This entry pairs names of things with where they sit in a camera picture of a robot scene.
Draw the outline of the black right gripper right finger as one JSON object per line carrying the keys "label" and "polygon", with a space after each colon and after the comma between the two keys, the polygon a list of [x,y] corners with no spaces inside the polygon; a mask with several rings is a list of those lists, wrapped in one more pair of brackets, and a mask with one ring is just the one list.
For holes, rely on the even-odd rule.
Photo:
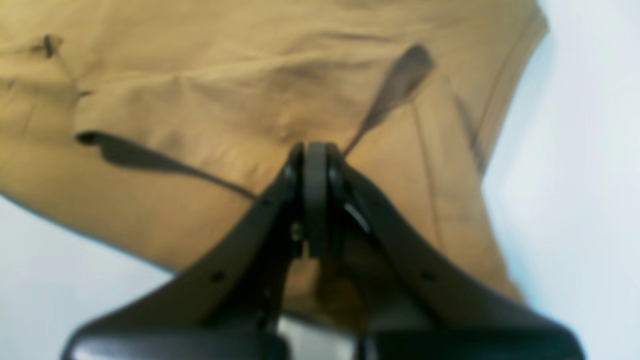
{"label": "black right gripper right finger", "polygon": [[476,282],[327,146],[327,255],[345,262],[381,332],[532,333],[556,324]]}

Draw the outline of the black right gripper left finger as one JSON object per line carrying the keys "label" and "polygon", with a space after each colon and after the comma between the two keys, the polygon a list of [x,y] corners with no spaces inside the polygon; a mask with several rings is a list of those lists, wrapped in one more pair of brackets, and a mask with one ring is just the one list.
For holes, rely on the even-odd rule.
{"label": "black right gripper left finger", "polygon": [[295,145],[274,182],[215,248],[87,331],[260,331],[278,317],[292,260],[329,252],[329,146]]}

